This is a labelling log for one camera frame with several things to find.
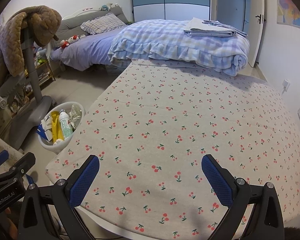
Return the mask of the white AD calcium milk bottle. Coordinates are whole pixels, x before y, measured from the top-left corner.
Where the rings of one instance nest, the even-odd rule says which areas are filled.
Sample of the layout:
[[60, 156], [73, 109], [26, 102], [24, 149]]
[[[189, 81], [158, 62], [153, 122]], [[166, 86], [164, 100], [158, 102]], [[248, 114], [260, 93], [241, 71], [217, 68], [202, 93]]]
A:
[[73, 129], [70, 124], [70, 116], [66, 113], [64, 109], [61, 109], [59, 111], [59, 121], [64, 139], [69, 138], [73, 133]]

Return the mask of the cream plastic bag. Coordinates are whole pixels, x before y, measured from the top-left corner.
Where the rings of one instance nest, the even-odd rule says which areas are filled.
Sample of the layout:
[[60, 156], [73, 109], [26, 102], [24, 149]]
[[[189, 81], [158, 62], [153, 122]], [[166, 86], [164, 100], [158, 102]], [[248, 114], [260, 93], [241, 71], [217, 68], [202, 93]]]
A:
[[79, 107], [79, 105], [73, 104], [71, 106], [71, 111], [69, 112], [69, 116], [70, 116], [70, 124], [72, 128], [75, 130], [79, 126], [82, 118], [82, 110]]

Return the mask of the blue milk carton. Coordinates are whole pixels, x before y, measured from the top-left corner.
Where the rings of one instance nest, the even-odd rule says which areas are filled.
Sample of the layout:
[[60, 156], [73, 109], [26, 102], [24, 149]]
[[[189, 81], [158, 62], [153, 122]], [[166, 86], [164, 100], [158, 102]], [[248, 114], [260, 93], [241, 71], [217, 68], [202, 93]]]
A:
[[38, 127], [37, 127], [37, 134], [41, 137], [41, 138], [43, 138], [43, 139], [47, 139], [47, 137], [46, 137], [46, 134], [45, 134], [45, 131], [44, 131], [44, 129], [43, 129], [43, 127], [42, 127], [42, 124], [40, 124]]

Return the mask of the yellow snack package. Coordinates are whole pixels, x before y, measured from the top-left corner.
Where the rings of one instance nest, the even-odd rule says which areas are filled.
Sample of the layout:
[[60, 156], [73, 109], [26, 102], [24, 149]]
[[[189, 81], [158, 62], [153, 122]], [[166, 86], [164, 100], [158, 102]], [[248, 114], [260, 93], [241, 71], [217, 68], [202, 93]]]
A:
[[53, 143], [57, 142], [58, 139], [64, 140], [60, 121], [59, 121], [59, 112], [58, 111], [51, 112], [51, 118], [52, 118]]

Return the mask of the white trash bin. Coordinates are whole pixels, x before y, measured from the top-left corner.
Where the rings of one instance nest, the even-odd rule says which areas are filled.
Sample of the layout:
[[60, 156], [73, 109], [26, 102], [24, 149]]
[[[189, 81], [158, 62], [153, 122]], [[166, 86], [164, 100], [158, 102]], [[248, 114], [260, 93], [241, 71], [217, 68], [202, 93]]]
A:
[[39, 143], [48, 151], [60, 153], [69, 144], [84, 116], [85, 109], [80, 103], [61, 103], [47, 113], [37, 127]]

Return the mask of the floral fabric cushion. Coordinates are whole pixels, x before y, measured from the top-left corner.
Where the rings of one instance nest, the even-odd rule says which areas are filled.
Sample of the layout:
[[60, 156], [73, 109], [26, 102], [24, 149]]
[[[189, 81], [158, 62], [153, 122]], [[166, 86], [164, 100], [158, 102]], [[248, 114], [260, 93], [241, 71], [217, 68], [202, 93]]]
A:
[[9, 158], [6, 161], [6, 163], [8, 163], [10, 166], [12, 166], [14, 163], [16, 163], [19, 159], [21, 159], [23, 157], [22, 153], [20, 153], [16, 149], [12, 148], [9, 144], [7, 144], [6, 142], [4, 142], [0, 138], [0, 153], [3, 150], [6, 150], [9, 153]]

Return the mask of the grey rolling chair stand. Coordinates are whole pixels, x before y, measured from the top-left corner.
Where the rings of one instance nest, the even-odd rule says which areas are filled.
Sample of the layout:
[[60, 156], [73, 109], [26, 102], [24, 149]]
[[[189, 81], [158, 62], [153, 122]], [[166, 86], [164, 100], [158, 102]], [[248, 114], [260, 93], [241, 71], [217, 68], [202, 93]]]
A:
[[21, 49], [25, 68], [16, 77], [10, 76], [0, 87], [0, 110], [12, 109], [17, 103], [17, 112], [7, 125], [7, 143], [18, 150], [34, 127], [41, 124], [53, 99], [44, 96], [40, 89], [39, 76], [34, 60], [33, 36], [28, 28], [21, 31]]

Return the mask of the wooden toy shelf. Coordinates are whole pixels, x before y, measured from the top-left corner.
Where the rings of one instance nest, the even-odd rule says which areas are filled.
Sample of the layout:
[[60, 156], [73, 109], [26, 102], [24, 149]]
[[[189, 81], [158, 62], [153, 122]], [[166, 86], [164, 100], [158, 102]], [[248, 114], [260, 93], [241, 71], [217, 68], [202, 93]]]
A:
[[[38, 83], [40, 88], [56, 80], [51, 70], [50, 64], [47, 60], [42, 60], [41, 63], [38, 63], [38, 66], [36, 67], [36, 71], [38, 75]], [[25, 77], [26, 79], [30, 78], [27, 70], [25, 70]], [[33, 92], [30, 81], [25, 83], [24, 90], [26, 93]]]

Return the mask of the red white plush toy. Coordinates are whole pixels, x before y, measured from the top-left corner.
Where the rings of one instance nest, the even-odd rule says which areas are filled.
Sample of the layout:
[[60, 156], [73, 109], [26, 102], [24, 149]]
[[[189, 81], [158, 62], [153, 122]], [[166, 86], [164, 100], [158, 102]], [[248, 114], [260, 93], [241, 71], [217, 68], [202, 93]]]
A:
[[75, 42], [77, 42], [79, 40], [80, 40], [80, 37], [78, 35], [74, 35], [74, 36], [70, 37], [67, 40], [61, 40], [60, 47], [62, 49], [64, 49], [64, 48], [70, 46], [71, 44], [73, 44], [73, 43], [75, 43]]

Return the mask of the brown plush blanket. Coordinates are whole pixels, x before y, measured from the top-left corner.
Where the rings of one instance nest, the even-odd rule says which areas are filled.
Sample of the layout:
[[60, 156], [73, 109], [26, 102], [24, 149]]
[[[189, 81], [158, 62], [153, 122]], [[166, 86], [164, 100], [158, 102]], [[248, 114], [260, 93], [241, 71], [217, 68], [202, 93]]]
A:
[[58, 11], [45, 5], [26, 7], [10, 17], [0, 31], [0, 87], [8, 74], [16, 77], [24, 72], [22, 31], [28, 29], [36, 44], [44, 47], [51, 39], [58, 40], [61, 20]]

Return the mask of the cherry print table cloth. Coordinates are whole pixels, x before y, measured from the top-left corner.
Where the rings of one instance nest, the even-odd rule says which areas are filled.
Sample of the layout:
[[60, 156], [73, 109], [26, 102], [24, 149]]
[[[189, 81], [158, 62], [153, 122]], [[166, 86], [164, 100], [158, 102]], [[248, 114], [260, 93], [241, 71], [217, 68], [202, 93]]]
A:
[[281, 94], [250, 76], [134, 60], [46, 167], [100, 171], [79, 211], [131, 239], [207, 239], [226, 212], [201, 167], [211, 154], [249, 184], [274, 184], [284, 221], [300, 215], [300, 131]]

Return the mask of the purple bed sheet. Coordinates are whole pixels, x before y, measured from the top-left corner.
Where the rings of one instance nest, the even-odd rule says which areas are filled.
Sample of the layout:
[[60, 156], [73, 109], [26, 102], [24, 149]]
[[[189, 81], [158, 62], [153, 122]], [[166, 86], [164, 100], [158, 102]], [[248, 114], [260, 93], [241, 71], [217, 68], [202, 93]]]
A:
[[88, 35], [64, 49], [53, 50], [50, 59], [79, 71], [84, 71], [95, 64], [109, 66], [111, 62], [108, 51], [112, 41], [125, 28], [126, 26], [106, 33]]

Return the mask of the plaid pillow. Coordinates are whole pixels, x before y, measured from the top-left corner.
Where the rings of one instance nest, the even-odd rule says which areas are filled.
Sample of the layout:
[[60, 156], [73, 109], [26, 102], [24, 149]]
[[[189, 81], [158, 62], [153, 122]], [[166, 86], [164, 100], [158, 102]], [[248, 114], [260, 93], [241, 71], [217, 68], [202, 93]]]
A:
[[83, 22], [81, 29], [90, 35], [106, 33], [121, 27], [126, 24], [113, 13], [108, 13], [105, 16], [95, 18], [93, 20]]

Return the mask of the folded striped sheet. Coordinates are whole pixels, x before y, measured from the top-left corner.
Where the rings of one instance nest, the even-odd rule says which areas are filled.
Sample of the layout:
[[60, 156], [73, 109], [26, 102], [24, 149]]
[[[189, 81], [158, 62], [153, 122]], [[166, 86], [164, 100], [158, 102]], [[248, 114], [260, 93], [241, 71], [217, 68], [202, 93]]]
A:
[[243, 37], [248, 36], [247, 33], [238, 30], [231, 25], [227, 25], [219, 21], [202, 20], [195, 17], [187, 23], [184, 32], [190, 36], [200, 37], [227, 38], [233, 37], [237, 34]]

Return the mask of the white wall socket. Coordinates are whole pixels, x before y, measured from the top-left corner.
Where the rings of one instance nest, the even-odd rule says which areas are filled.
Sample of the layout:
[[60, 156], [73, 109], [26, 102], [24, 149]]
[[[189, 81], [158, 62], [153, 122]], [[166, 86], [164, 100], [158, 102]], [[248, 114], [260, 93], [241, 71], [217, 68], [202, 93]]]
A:
[[287, 92], [287, 90], [290, 87], [290, 81], [288, 79], [284, 79], [283, 83], [282, 83], [282, 94], [284, 94], [285, 92]]

